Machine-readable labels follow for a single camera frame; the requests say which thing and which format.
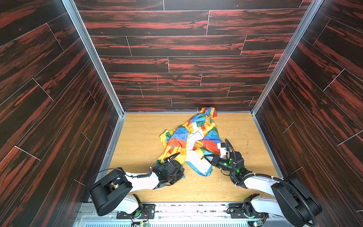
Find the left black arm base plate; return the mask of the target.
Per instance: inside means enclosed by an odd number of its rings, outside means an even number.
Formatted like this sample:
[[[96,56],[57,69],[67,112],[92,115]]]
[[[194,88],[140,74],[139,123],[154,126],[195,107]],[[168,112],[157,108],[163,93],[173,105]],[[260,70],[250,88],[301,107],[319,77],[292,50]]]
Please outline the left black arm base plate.
[[[156,205],[153,203],[143,203],[133,213],[127,214],[123,211],[117,212],[116,219],[154,219]]]

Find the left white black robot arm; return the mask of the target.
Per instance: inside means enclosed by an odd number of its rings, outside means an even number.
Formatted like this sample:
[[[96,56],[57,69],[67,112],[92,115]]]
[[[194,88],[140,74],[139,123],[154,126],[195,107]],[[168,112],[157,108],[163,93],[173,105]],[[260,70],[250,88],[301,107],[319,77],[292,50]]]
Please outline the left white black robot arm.
[[[163,164],[150,168],[147,173],[142,174],[128,173],[119,167],[92,186],[90,197],[98,216],[105,216],[115,211],[137,218],[141,215],[144,205],[134,192],[171,186],[183,176],[184,168],[171,158],[165,159]]]

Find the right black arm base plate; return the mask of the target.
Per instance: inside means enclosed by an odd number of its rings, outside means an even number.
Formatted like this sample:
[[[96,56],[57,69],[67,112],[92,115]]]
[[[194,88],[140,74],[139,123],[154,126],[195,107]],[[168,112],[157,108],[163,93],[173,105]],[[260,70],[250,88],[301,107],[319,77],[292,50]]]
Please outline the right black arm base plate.
[[[266,217],[265,213],[257,212],[252,204],[247,203],[230,203],[226,210],[227,214],[231,215],[231,218],[257,218],[263,219]]]

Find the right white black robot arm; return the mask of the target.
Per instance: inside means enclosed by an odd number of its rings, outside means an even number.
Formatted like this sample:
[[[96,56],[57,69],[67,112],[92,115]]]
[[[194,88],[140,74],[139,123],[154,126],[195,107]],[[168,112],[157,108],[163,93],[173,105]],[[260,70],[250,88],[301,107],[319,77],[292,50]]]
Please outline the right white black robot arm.
[[[223,159],[219,155],[203,156],[213,167],[229,172],[232,183],[237,187],[254,189],[270,197],[256,195],[248,203],[257,213],[270,213],[284,217],[295,227],[317,227],[316,216],[322,212],[317,199],[296,178],[278,178],[256,174],[244,167],[244,159]]]

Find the multicoloured patchwork jacket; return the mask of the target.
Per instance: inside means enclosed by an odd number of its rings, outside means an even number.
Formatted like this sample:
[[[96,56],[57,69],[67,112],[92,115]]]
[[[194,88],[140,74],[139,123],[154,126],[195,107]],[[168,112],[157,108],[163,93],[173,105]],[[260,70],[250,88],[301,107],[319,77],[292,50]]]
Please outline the multicoloured patchwork jacket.
[[[165,159],[179,153],[175,158],[181,165],[188,164],[197,174],[210,176],[214,167],[204,158],[205,155],[220,155],[220,139],[214,107],[204,107],[199,114],[176,129],[165,130],[159,138],[164,153],[158,158],[157,166]]]

